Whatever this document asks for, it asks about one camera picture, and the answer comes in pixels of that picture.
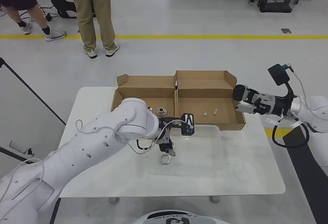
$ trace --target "table leg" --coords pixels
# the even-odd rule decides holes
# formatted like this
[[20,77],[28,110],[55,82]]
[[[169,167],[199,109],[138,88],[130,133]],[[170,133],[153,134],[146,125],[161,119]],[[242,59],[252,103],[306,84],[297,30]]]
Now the table leg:
[[110,204],[117,204],[119,201],[119,198],[109,198],[108,201]]
[[214,203],[214,204],[217,204],[220,202],[220,197],[219,196],[210,196],[210,202],[211,203]]

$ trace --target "sneaker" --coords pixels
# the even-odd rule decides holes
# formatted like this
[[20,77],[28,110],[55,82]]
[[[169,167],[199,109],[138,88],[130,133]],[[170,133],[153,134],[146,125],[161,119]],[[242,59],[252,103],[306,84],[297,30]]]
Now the sneaker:
[[30,22],[25,22],[26,26],[25,27],[21,27],[22,32],[24,32],[25,35],[30,34],[31,33],[31,28],[32,28],[32,23]]
[[106,56],[107,57],[112,57],[114,55],[114,53],[116,53],[117,50],[119,50],[120,44],[116,43],[116,42],[114,42],[114,44],[115,44],[115,48],[113,50],[106,50]]
[[85,50],[85,53],[88,55],[90,58],[97,58],[97,54],[94,50]]
[[64,30],[50,29],[50,34],[49,35],[45,34],[45,40],[46,41],[58,40],[64,38],[66,35],[67,33]]

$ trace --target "white table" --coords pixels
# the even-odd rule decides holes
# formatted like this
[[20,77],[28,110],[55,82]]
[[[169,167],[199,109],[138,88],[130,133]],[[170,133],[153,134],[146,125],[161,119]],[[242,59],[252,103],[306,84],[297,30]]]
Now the white table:
[[[79,90],[60,146],[76,133],[75,122],[86,124],[109,113],[116,87]],[[224,169],[220,176],[147,175],[138,170],[142,161],[129,147],[82,172],[63,189],[60,197],[160,197],[199,195],[282,194],[280,171],[258,115],[245,114],[240,131],[221,131]]]

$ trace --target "open cardboard box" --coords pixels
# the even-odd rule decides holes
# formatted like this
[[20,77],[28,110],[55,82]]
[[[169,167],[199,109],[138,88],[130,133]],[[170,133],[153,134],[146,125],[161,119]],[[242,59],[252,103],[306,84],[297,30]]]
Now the open cardboard box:
[[179,114],[192,113],[196,124],[213,124],[220,130],[243,128],[245,118],[235,110],[239,102],[232,99],[235,76],[227,71],[177,71],[175,76]]
[[195,124],[211,124],[220,130],[241,130],[245,118],[232,99],[236,77],[227,71],[177,71],[175,76],[117,77],[111,111],[129,97],[144,100],[153,108],[166,108],[166,116],[194,114]]
[[125,98],[135,97],[144,100],[147,106],[165,108],[166,116],[175,117],[177,114],[177,96],[175,76],[128,76],[117,77],[118,88],[115,90],[111,111],[120,105]]

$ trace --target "robot logo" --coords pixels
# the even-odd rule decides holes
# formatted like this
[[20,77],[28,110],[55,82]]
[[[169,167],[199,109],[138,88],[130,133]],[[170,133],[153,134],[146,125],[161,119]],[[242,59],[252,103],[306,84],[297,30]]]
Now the robot logo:
[[166,224],[190,224],[190,221],[188,218],[181,218],[181,220],[177,218],[168,218]]

